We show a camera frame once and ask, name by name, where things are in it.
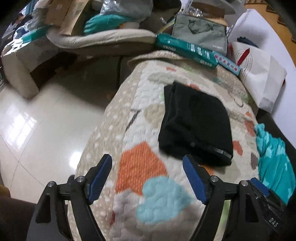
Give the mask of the black pants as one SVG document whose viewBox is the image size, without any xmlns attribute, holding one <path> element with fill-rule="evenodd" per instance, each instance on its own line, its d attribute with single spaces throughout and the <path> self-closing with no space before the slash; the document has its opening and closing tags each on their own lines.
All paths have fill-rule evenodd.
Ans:
<svg viewBox="0 0 296 241">
<path fill-rule="evenodd" d="M 230 166 L 233 140 L 222 102 L 176 81 L 164 87 L 164 99 L 159 149 L 177 159 L 190 155 L 199 165 Z"/>
</svg>

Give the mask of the teal fleece blanket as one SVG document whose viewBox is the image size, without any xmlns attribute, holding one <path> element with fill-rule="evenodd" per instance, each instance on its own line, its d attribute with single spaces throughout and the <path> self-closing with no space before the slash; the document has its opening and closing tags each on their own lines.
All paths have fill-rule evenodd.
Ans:
<svg viewBox="0 0 296 241">
<path fill-rule="evenodd" d="M 259 179 L 287 204 L 295 190 L 295 173 L 285 151 L 285 142 L 273 137 L 262 123 L 256 125 L 254 131 L 259 153 Z"/>
</svg>

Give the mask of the white paper shopping bag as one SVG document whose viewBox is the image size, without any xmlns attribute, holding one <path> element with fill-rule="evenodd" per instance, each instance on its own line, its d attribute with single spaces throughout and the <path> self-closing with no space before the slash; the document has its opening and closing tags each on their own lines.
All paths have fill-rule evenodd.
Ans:
<svg viewBox="0 0 296 241">
<path fill-rule="evenodd" d="M 271 113 L 287 71 L 268 52 L 241 42 L 231 43 L 231 57 L 241 68 L 239 78 L 256 106 Z"/>
</svg>

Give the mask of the light blue toy box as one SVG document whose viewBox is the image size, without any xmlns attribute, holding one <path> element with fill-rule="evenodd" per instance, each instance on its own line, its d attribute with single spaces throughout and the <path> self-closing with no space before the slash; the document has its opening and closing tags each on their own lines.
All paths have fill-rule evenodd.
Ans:
<svg viewBox="0 0 296 241">
<path fill-rule="evenodd" d="M 213 51 L 213 54 L 214 54 L 214 57 L 217 60 L 218 64 L 220 64 L 222 67 L 229 70 L 230 72 L 232 72 L 236 76 L 239 76 L 241 68 L 237 64 L 235 64 L 230 59 L 228 59 L 227 57 L 225 57 L 224 55 L 222 55 L 216 51 Z"/>
</svg>

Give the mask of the green paper ream box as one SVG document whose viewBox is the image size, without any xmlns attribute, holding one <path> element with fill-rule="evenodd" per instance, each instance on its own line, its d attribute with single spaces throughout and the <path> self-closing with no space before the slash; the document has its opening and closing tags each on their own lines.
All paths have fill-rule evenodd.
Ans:
<svg viewBox="0 0 296 241">
<path fill-rule="evenodd" d="M 218 65 L 214 54 L 195 44 L 176 39 L 168 34 L 157 34 L 155 45 L 164 50 L 174 52 L 178 55 L 194 60 L 195 62 L 215 69 Z"/>
</svg>

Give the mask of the beige box on floor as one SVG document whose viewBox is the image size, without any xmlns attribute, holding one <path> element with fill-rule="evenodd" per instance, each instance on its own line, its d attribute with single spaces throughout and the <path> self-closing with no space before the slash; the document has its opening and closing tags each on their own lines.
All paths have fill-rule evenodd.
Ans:
<svg viewBox="0 0 296 241">
<path fill-rule="evenodd" d="M 8 83 L 18 91 L 25 99 L 31 99 L 39 93 L 39 89 L 30 75 L 30 71 L 24 66 L 17 57 L 17 51 L 21 42 L 7 44 L 2 53 L 1 61 L 4 68 L 4 75 Z"/>
</svg>

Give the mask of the beige cushion pad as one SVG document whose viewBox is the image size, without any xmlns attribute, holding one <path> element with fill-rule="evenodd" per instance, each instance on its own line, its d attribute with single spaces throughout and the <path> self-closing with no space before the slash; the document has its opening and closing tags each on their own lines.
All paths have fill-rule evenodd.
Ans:
<svg viewBox="0 0 296 241">
<path fill-rule="evenodd" d="M 117 43 L 154 44 L 156 34 L 144 29 L 115 29 L 102 31 L 87 36 L 66 36 L 51 27 L 46 33 L 48 40 L 61 49 L 79 49 L 94 45 Z"/>
</svg>

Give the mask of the grey laptop bag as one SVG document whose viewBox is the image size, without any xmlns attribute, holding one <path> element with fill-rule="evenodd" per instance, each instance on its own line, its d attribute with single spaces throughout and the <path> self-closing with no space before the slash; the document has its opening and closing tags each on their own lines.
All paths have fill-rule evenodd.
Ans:
<svg viewBox="0 0 296 241">
<path fill-rule="evenodd" d="M 177 15 L 172 36 L 222 55 L 227 54 L 225 26 L 204 18 Z"/>
</svg>

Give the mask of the teal cloth on cushion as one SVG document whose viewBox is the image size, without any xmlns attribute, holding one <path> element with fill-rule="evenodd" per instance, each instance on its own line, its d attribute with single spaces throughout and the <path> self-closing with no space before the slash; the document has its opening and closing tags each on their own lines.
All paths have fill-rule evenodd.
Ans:
<svg viewBox="0 0 296 241">
<path fill-rule="evenodd" d="M 85 23 L 83 35 L 87 36 L 102 31 L 117 29 L 120 25 L 127 22 L 136 22 L 136 20 L 128 16 L 98 14 Z"/>
</svg>

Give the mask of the brown cardboard boxes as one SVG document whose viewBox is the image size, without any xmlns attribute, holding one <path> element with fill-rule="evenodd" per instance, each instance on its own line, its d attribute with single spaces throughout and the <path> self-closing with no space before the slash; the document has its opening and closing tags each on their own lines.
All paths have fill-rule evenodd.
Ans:
<svg viewBox="0 0 296 241">
<path fill-rule="evenodd" d="M 60 35 L 81 35 L 90 7 L 89 0 L 52 1 L 45 23 L 53 26 Z"/>
</svg>

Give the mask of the clear plastic bag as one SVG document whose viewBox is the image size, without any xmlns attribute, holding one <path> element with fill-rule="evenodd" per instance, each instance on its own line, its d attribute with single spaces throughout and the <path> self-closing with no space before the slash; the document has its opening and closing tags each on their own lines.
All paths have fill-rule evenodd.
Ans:
<svg viewBox="0 0 296 241">
<path fill-rule="evenodd" d="M 152 0 L 103 1 L 100 15 L 120 15 L 143 21 L 152 14 Z"/>
</svg>

